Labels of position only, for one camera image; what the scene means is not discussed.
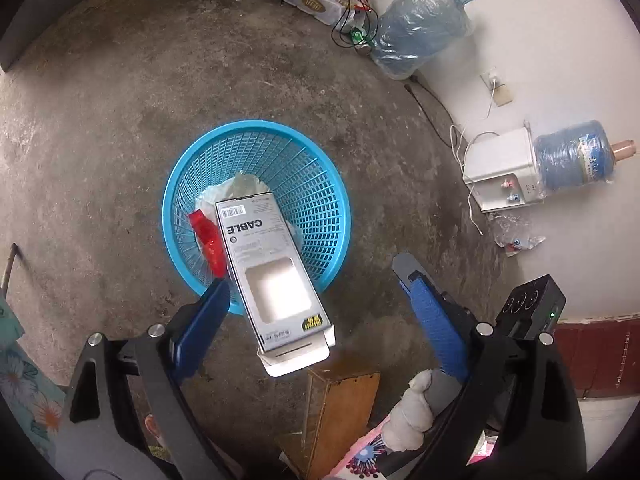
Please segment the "white gloved right hand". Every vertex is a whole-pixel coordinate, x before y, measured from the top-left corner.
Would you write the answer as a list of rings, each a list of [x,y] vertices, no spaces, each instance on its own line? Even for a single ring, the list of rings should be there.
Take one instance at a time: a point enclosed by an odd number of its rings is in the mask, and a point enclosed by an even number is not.
[[[386,448],[392,452],[420,448],[424,434],[458,396],[461,388],[457,378],[442,370],[422,370],[416,374],[382,426],[381,437]]]

